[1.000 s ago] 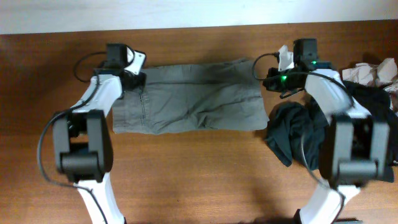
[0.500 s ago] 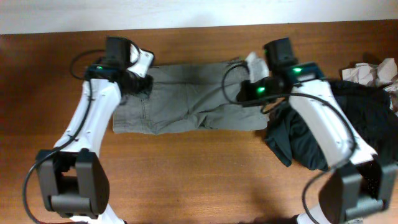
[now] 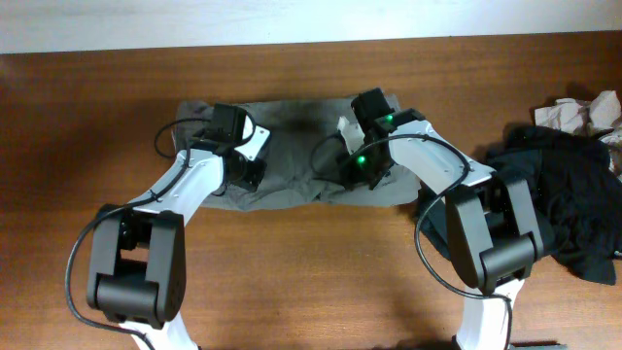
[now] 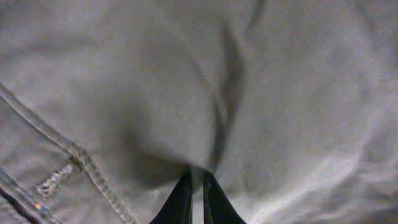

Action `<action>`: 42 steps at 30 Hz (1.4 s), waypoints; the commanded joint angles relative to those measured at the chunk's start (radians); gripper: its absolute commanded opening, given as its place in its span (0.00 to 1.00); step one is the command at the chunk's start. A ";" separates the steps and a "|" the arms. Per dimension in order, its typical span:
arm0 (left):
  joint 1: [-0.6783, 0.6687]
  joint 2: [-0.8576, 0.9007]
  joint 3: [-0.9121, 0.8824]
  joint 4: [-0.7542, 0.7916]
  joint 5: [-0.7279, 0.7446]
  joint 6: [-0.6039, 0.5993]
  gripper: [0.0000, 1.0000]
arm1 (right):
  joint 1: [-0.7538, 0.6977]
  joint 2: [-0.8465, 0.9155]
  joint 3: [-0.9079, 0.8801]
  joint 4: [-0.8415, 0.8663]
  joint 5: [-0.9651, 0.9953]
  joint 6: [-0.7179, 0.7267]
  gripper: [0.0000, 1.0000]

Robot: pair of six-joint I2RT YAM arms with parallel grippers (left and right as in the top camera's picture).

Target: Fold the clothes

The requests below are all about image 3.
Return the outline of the grey shorts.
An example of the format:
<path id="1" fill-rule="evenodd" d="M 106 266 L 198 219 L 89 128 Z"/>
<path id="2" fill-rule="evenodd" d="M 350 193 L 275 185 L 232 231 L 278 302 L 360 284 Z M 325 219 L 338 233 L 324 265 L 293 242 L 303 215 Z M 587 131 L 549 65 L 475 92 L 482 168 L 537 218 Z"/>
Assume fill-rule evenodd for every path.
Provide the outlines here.
<path id="1" fill-rule="evenodd" d="M 316 153 L 312 149 L 336 131 L 340 117 L 356 120 L 351 102 L 351 98 L 336 98 L 242 103 L 256 123 L 271 132 L 262 156 L 267 163 L 264 177 L 255 192 L 229 186 L 220 196 L 207 196 L 201 205 L 248 212 L 312 202 L 389 207 L 415 201 L 419 179 L 403 166 L 392 166 L 374 189 L 360 184 L 348 190 L 339 184 L 338 175 L 321 179 L 314 173 L 336 166 L 338 141 L 327 141 Z"/>

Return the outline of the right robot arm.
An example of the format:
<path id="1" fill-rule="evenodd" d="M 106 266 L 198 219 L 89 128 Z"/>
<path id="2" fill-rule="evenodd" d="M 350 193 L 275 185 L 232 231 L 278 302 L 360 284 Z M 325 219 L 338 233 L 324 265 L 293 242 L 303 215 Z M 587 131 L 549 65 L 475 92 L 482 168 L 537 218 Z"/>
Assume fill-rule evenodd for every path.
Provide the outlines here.
<path id="1" fill-rule="evenodd" d="M 340 134 L 350 154 L 339 164 L 339 172 L 356 171 L 375 182 L 389 165 L 400 165 L 433 193 L 422 218 L 435 204 L 444 205 L 447 249 L 462 286 L 452 285 L 433 269 L 419 232 L 413 240 L 430 276 L 464 300 L 453 348 L 512 348 L 515 299 L 544 256 L 543 220 L 527 180 L 465 155 L 420 112 L 391 107 L 379 87 L 358 94 L 351 108 L 356 128 Z"/>

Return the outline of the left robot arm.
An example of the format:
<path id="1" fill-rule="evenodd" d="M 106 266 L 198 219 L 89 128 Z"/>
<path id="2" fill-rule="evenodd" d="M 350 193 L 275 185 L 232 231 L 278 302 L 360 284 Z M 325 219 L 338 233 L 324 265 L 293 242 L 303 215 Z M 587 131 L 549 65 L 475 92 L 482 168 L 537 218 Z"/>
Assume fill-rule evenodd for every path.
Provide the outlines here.
<path id="1" fill-rule="evenodd" d="M 141 349 L 195 349 L 181 306 L 187 286 L 185 228 L 201 203 L 231 185 L 253 192 L 266 167 L 269 130 L 235 105 L 217 104 L 146 192 L 104 205 L 88 231 L 87 305 Z"/>

